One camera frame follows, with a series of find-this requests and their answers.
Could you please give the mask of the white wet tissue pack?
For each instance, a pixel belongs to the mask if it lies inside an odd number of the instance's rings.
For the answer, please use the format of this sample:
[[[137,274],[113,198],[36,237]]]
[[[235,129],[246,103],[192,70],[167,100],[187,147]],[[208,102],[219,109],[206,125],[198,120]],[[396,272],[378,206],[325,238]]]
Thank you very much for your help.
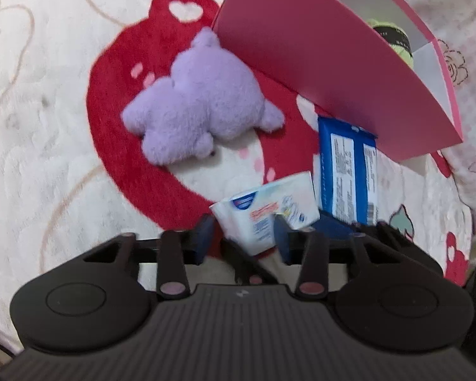
[[[210,207],[226,238],[251,256],[275,245],[273,221],[279,214],[298,230],[320,218],[311,173],[300,172],[221,200]]]

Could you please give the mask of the green yarn ball black label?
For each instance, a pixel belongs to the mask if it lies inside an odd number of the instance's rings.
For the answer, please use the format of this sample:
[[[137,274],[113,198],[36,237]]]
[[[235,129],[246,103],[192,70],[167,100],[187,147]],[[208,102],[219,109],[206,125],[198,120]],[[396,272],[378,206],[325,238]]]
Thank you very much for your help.
[[[365,21],[374,29],[390,46],[392,50],[413,69],[413,54],[410,40],[405,31],[395,23],[368,19]]]

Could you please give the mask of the blue wet wipes pack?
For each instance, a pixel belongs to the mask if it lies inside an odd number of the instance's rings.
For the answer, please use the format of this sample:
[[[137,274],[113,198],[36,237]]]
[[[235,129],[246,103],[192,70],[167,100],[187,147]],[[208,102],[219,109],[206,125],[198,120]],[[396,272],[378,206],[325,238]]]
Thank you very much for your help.
[[[348,224],[378,217],[377,136],[343,120],[318,118],[323,211]]]

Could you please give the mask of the purple plush toy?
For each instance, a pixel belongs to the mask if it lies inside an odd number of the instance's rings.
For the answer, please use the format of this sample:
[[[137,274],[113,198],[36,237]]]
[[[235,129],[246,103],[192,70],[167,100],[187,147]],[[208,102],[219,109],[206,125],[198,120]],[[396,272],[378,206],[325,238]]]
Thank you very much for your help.
[[[251,129],[275,132],[283,112],[267,100],[252,70],[201,29],[166,77],[156,79],[123,110],[126,130],[142,139],[156,166],[207,158],[215,139],[231,141]]]

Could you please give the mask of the pink cardboard box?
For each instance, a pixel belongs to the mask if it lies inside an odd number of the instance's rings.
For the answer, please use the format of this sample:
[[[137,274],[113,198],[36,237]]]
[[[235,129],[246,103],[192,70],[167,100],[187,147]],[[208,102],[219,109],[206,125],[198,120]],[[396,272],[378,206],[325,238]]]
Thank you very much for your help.
[[[368,19],[405,31],[413,69]],[[463,140],[440,45],[404,0],[224,0],[213,28],[253,69],[376,134],[392,160]]]

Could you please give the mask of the bear print red white blanket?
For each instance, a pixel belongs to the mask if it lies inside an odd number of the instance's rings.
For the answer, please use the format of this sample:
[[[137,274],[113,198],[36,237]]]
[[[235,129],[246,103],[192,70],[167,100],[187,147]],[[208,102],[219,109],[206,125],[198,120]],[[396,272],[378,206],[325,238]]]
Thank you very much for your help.
[[[162,232],[105,173],[86,106],[94,61],[127,26],[148,17],[151,1],[0,0],[0,344],[13,353],[22,346],[9,304],[24,283],[119,232]],[[446,252],[446,232],[469,259],[472,222],[441,158],[399,165],[379,154],[386,176],[379,216],[407,206],[414,241],[446,269],[454,251]],[[254,133],[216,144],[207,163],[173,167],[209,200],[258,186],[263,176],[272,181],[275,170],[264,169]]]

